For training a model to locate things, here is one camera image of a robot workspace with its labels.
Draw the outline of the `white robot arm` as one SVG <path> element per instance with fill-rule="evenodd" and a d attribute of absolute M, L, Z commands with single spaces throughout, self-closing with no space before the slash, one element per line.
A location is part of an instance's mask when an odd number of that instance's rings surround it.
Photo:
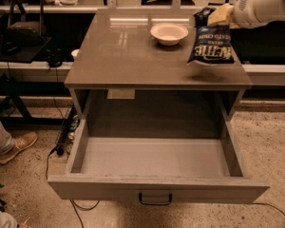
<path fill-rule="evenodd" d="M 255 29 L 274 21 L 285 22 L 285 0 L 235 0 L 216 8 L 207 26 Z"/>

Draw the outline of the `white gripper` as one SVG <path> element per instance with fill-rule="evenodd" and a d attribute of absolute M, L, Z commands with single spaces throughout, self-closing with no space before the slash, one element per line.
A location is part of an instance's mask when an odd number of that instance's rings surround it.
<path fill-rule="evenodd" d="M 226 26 L 230 29 L 254 29 L 265 26 L 257 19 L 255 0 L 235 0 L 234 6 L 224 4 L 216 8 L 209 16 L 208 27 Z"/>

